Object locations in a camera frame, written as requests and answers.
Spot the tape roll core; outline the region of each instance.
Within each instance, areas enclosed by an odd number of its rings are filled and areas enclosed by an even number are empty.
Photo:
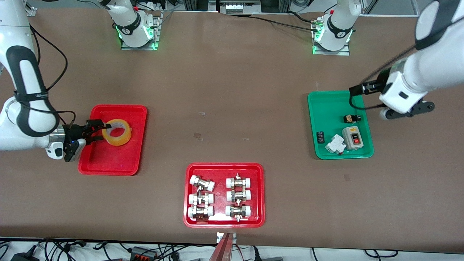
[[[110,124],[111,128],[104,129],[102,131],[102,134],[103,134],[103,138],[109,144],[113,146],[121,146],[121,145],[126,144],[130,140],[130,137],[132,136],[132,129],[130,128],[127,121],[121,120],[121,119],[113,119],[113,120],[108,121],[107,124]],[[111,136],[111,132],[117,128],[124,129],[124,133],[117,137]]]

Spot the white cap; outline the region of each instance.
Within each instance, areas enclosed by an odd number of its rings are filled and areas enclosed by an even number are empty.
[[[188,217],[193,217],[193,208],[188,207]]]
[[[251,183],[250,183],[250,178],[248,177],[248,178],[245,179],[245,187],[246,187],[247,189],[249,189],[249,188],[250,188],[250,185],[251,185]]]
[[[226,206],[226,216],[231,215],[231,206]]]
[[[226,179],[226,188],[228,188],[228,189],[231,188],[231,179],[230,178]]]
[[[214,216],[213,206],[208,206],[208,216]]]
[[[226,191],[226,198],[227,201],[232,201],[232,191]]]
[[[193,204],[193,196],[194,196],[194,194],[188,195],[188,203],[189,204]]]
[[[246,196],[246,200],[251,199],[251,191],[249,189],[245,189],[245,196]]]
[[[208,203],[209,204],[214,203],[214,194],[213,193],[208,194]]]
[[[212,191],[214,189],[214,185],[215,185],[215,183],[210,181],[208,187],[206,188],[206,190]]]
[[[245,206],[245,216],[251,216],[251,207]]]
[[[197,178],[196,175],[192,175],[192,177],[190,178],[190,184],[193,185],[193,183],[195,183],[195,179]]]

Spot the table surface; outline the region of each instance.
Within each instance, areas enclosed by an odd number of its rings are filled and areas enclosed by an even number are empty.
[[[464,252],[464,89],[431,93],[435,111],[414,118],[369,111],[372,158],[314,153],[308,93],[358,84],[413,44],[414,18],[359,18],[349,57],[312,55],[308,32],[217,13],[174,13],[156,52],[120,51],[105,10],[41,9],[31,23],[69,59],[50,93],[57,110],[74,110],[78,124],[97,104],[142,104],[149,115],[135,176],[81,175],[43,149],[0,152],[2,236],[214,243],[233,231],[244,245]],[[64,62],[40,47],[49,84]],[[12,95],[8,73],[0,86],[3,100]],[[265,224],[187,228],[193,162],[262,164]]]

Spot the white electrical component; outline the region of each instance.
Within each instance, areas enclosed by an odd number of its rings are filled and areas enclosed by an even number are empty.
[[[330,153],[337,153],[337,154],[342,154],[343,151],[346,148],[346,144],[343,143],[343,138],[335,134],[335,136],[332,137],[332,141],[329,142],[326,146],[325,149],[328,150]]]
[[[357,126],[346,127],[342,131],[348,150],[357,150],[364,146]]]

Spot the tray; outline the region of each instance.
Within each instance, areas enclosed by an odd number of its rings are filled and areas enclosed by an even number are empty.
[[[243,178],[250,178],[251,200],[243,202],[244,205],[251,206],[251,216],[236,219],[226,216],[226,205],[231,202],[226,201],[226,179],[235,177],[237,172]],[[214,216],[209,217],[206,222],[197,222],[187,215],[188,195],[197,191],[197,188],[190,185],[192,175],[201,176],[202,179],[211,179],[214,186]],[[264,170],[258,163],[192,163],[187,167],[184,194],[184,223],[189,228],[258,228],[264,224]]]
[[[123,119],[129,123],[132,137],[122,146],[112,146],[105,140],[85,146],[79,159],[79,172],[86,175],[134,175],[139,169],[147,108],[142,105],[99,104],[92,109],[90,119],[102,119],[103,122]]]
[[[349,91],[314,91],[308,95],[314,148],[316,155],[320,159],[369,158],[374,154],[374,145],[372,144],[366,111],[351,107],[348,99]],[[353,97],[353,104],[364,107],[361,96]],[[361,115],[361,121],[355,124],[344,123],[343,116],[348,114]],[[330,142],[335,134],[342,136],[342,130],[350,126],[358,126],[364,147],[358,150],[345,149],[342,155],[328,152],[325,145]],[[316,134],[318,131],[324,132],[324,144],[317,143]]]

